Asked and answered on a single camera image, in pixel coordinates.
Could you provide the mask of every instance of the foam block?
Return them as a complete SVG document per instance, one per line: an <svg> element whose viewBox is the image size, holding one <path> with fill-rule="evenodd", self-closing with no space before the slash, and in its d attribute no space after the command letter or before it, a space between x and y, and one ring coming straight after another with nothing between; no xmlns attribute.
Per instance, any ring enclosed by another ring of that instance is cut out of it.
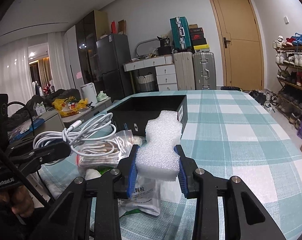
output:
<svg viewBox="0 0 302 240"><path fill-rule="evenodd" d="M180 144L182 124L175 111L161 111L158 118L149 120L145 128L147 144L136 153L140 176L175 181L179 173L180 156L173 150Z"/></svg>

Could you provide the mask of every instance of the tile floor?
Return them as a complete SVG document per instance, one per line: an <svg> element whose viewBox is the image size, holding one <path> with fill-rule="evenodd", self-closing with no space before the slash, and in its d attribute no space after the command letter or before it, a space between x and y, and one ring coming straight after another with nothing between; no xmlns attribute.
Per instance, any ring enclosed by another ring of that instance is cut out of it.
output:
<svg viewBox="0 0 302 240"><path fill-rule="evenodd" d="M288 119L283 116L277 109L275 113L271 112L271 116L276 120L276 122L285 130L293 144L300 149L302 145L302 139L298 137L296 128L289 123Z"/></svg>

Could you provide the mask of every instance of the white drawer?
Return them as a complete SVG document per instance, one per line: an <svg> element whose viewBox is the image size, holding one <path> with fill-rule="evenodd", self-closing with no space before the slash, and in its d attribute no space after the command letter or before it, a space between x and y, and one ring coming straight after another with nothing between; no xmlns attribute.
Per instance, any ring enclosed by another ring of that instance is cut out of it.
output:
<svg viewBox="0 0 302 240"><path fill-rule="evenodd" d="M175 66L174 65L159 66L159 67L155 67L155 71L158 76L175 74Z"/></svg>
<svg viewBox="0 0 302 240"><path fill-rule="evenodd" d="M144 62L144 67L165 65L165 57L153 57L153 58L145 59L143 62Z"/></svg>
<svg viewBox="0 0 302 240"><path fill-rule="evenodd" d="M172 56L165 56L165 63L172 64Z"/></svg>
<svg viewBox="0 0 302 240"><path fill-rule="evenodd" d="M158 85L172 84L177 82L177 77L175 74L156 76L156 79L158 80Z"/></svg>
<svg viewBox="0 0 302 240"><path fill-rule="evenodd" d="M131 71L139 68L144 68L143 60L124 64L124 71Z"/></svg>
<svg viewBox="0 0 302 240"><path fill-rule="evenodd" d="M178 85L177 84L167 84L167 85L159 85L159 91L177 91Z"/></svg>

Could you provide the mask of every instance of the beige curtain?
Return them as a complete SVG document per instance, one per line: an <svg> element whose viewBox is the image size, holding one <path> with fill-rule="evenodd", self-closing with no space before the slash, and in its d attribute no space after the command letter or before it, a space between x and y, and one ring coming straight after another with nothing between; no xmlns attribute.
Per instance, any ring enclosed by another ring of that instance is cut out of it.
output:
<svg viewBox="0 0 302 240"><path fill-rule="evenodd" d="M45 88L49 81L52 80L51 67L49 65L49 58L38 60L38 69L40 71L40 79L42 88Z"/></svg>

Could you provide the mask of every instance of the checkered tablecloth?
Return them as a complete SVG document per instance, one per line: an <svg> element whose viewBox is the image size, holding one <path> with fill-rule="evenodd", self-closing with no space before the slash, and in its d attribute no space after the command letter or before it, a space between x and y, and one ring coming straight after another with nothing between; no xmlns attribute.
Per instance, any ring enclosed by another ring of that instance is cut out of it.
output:
<svg viewBox="0 0 302 240"><path fill-rule="evenodd" d="M241 177L286 239L297 239L302 232L300 150L263 107L242 92L166 91L133 96L185 94L188 122L181 140L185 155L214 176ZM42 167L41 175L54 194L60 194L79 175L74 163L72 155L54 166ZM184 198L178 181L162 183L161 199L158 217L138 213L120 218L123 239L192 238L196 200ZM224 239L220 198L219 219L220 239Z"/></svg>

